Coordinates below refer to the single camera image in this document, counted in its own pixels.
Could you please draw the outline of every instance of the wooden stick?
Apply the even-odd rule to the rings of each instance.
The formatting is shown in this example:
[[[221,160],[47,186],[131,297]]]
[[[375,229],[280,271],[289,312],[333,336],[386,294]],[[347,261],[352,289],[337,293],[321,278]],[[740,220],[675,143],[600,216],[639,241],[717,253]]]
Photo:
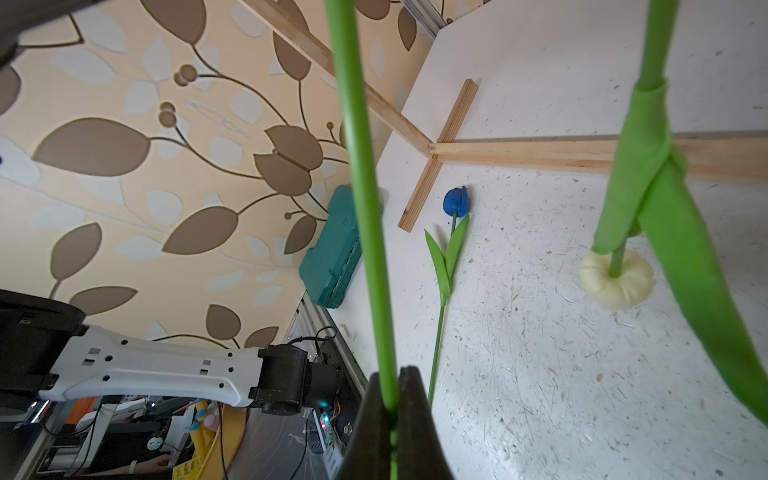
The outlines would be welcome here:
[[[462,142],[430,145],[447,164],[495,165],[592,173],[611,171],[616,140]],[[713,180],[768,182],[768,138],[676,139],[688,174]]]
[[[453,105],[453,109],[448,115],[448,120],[440,133],[440,138],[438,139],[440,144],[449,144],[447,142],[452,142],[456,139],[456,134],[458,134],[459,128],[461,128],[464,123],[464,118],[467,116],[467,112],[469,111],[470,105],[472,105],[472,100],[474,100],[477,91],[478,86],[474,81],[467,79],[464,82],[464,86],[459,92],[458,98],[456,98],[456,103]],[[427,165],[424,167],[422,176],[419,178],[419,182],[416,184],[416,188],[411,194],[411,199],[408,200],[408,205],[402,212],[400,223],[397,224],[398,227],[406,232],[413,230],[413,226],[416,224],[416,219],[419,218],[419,214],[424,207],[424,202],[427,200],[429,191],[432,189],[437,174],[440,172],[440,167],[442,166],[441,160],[442,159],[438,160],[437,155],[432,155],[432,157],[427,160]]]
[[[320,40],[296,23],[274,0],[240,0],[240,3],[251,10],[272,30],[290,43],[298,52],[312,63],[336,76],[333,67],[333,53]],[[405,141],[410,143],[420,154],[431,157],[427,147],[431,141],[407,118],[403,117],[384,97],[366,84],[366,101],[368,108],[380,118],[384,124],[397,132]]]

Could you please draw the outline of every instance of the pink object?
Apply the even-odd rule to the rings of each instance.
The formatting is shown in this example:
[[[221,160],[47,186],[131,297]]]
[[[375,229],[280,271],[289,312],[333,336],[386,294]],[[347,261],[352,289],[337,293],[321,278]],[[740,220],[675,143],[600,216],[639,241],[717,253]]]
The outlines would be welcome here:
[[[219,420],[219,417],[215,415],[208,415],[205,417],[205,420],[203,421],[203,427],[213,430],[214,432],[219,429],[219,424],[221,423],[221,420]]]

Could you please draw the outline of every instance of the floral wallpaper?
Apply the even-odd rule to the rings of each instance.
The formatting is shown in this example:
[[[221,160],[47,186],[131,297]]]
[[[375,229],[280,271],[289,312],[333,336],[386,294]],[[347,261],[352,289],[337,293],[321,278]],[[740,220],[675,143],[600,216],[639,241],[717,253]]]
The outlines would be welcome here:
[[[278,3],[329,44],[322,2]],[[402,108],[432,41],[397,2],[356,5],[366,80]],[[0,288],[126,335],[282,339],[349,180],[334,78],[236,0],[111,0],[19,43],[0,71]],[[375,118],[372,135],[380,154]]]
[[[440,15],[448,22],[452,23],[472,10],[482,7],[491,0],[430,0]]]

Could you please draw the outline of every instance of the teal toolbox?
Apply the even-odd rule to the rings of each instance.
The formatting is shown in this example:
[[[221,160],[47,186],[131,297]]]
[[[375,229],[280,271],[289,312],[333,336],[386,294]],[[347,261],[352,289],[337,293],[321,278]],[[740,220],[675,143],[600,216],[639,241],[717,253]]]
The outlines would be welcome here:
[[[299,267],[299,276],[316,305],[341,305],[361,253],[352,189],[342,185],[333,192],[328,221],[317,245],[306,252]]]

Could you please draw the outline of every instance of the blue tulip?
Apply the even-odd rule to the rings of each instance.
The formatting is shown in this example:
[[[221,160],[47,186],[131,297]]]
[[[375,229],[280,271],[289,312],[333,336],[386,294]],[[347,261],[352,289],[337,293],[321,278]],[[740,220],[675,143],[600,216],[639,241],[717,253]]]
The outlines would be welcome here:
[[[469,213],[469,192],[467,187],[454,188],[445,194],[442,209],[451,217],[464,217]]]

